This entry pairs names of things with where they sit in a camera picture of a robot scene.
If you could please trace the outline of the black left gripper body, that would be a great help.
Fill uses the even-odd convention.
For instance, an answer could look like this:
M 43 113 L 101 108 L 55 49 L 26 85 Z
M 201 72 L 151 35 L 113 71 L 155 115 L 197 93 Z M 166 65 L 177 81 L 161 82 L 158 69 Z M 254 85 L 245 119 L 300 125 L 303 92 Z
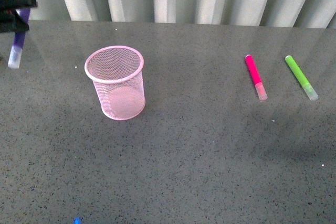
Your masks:
M 24 21 L 17 10 L 30 10 L 37 6 L 36 0 L 1 0 L 1 33 L 28 31 L 28 21 Z

